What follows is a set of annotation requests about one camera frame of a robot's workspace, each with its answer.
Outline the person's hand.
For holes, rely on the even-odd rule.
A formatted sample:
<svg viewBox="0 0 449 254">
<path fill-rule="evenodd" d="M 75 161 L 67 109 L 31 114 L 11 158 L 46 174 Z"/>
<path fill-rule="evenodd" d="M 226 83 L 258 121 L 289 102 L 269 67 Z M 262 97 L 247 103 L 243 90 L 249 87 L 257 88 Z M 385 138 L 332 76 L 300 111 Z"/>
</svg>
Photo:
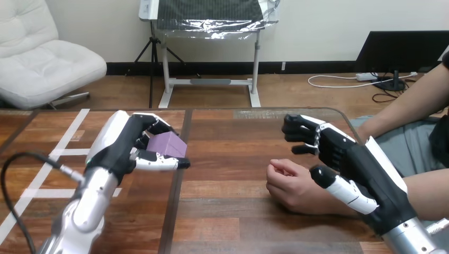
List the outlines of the person's hand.
<svg viewBox="0 0 449 254">
<path fill-rule="evenodd" d="M 266 180 L 270 195 L 291 212 L 309 215 L 355 214 L 318 186 L 308 169 L 288 159 L 272 159 L 267 166 Z"/>
</svg>

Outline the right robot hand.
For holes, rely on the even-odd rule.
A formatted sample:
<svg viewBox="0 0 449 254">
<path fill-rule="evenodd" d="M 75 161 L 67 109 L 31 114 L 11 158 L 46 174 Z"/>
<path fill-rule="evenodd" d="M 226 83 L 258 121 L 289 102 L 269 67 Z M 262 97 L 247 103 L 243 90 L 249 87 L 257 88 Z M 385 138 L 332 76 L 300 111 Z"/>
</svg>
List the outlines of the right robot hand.
<svg viewBox="0 0 449 254">
<path fill-rule="evenodd" d="M 287 114 L 282 132 L 288 142 L 303 142 L 292 153 L 310 153 L 323 163 L 310 168 L 314 182 L 377 235 L 417 218 L 405 181 L 373 138 L 360 144 L 331 123 L 301 114 Z"/>
</svg>

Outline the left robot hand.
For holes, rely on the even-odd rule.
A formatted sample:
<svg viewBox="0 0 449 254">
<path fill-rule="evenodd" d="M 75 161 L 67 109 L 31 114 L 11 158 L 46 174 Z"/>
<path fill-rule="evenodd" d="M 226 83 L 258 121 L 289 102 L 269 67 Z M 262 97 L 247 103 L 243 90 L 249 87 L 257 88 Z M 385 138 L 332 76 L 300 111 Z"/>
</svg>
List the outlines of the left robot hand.
<svg viewBox="0 0 449 254">
<path fill-rule="evenodd" d="M 188 169 L 189 159 L 148 151 L 148 133 L 179 134 L 154 113 L 116 111 L 102 127 L 86 157 L 86 170 L 94 167 L 106 169 L 120 183 L 134 169 L 146 171 L 171 171 Z"/>
</svg>

